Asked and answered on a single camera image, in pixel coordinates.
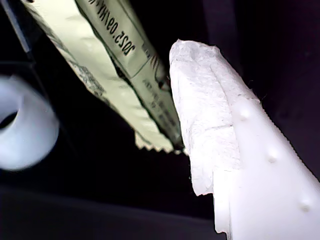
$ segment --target white plastic object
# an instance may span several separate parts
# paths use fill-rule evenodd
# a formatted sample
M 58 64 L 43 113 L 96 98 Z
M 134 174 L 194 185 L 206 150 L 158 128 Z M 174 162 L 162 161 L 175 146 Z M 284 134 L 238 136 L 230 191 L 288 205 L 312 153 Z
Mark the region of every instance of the white plastic object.
M 35 165 L 52 150 L 59 135 L 59 122 L 50 105 L 16 76 L 0 76 L 0 168 L 16 171 Z
M 171 88 L 197 195 L 233 240 L 320 239 L 320 183 L 215 46 L 177 41 Z

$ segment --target dark background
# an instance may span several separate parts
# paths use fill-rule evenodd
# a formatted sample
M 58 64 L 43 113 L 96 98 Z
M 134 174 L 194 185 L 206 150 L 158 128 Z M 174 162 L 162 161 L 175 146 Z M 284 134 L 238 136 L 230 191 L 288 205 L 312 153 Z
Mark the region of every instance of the dark background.
M 167 66 L 177 39 L 220 47 L 319 179 L 319 0 L 131 2 Z M 52 153 L 23 172 L 2 171 L 2 185 L 203 218 L 213 227 L 212 195 L 195 196 L 186 156 L 138 150 L 134 131 L 85 89 L 46 36 L 33 46 L 36 64 L 26 64 L 30 55 L 3 12 L 0 20 L 1 73 L 18 71 L 49 98 L 61 121 Z

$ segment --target food packet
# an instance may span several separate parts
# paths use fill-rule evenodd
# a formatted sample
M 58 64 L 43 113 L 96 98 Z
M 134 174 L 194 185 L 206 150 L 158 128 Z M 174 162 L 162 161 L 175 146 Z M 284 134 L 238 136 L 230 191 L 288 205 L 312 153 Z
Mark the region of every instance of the food packet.
M 168 73 L 128 1 L 22 2 L 87 89 L 135 130 L 139 148 L 183 148 Z

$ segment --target white cylindrical object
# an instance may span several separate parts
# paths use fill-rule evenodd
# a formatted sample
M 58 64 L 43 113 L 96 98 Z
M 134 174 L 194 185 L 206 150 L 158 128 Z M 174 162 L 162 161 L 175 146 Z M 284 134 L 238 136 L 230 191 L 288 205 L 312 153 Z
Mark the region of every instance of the white cylindrical object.
M 16 113 L 0 129 L 0 168 L 16 171 L 35 165 L 55 146 L 59 121 L 51 106 L 16 76 L 0 77 L 0 123 Z

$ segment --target black surface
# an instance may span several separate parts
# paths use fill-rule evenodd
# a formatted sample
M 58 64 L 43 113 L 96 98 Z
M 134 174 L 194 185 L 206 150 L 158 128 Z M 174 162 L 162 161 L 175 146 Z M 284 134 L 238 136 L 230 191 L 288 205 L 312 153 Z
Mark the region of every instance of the black surface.
M 209 43 L 201 0 L 131 0 L 151 44 L 169 68 L 172 44 L 181 40 Z
M 320 179 L 320 1 L 236 3 L 244 80 Z
M 0 188 L 4 240 L 225 240 L 210 220 Z

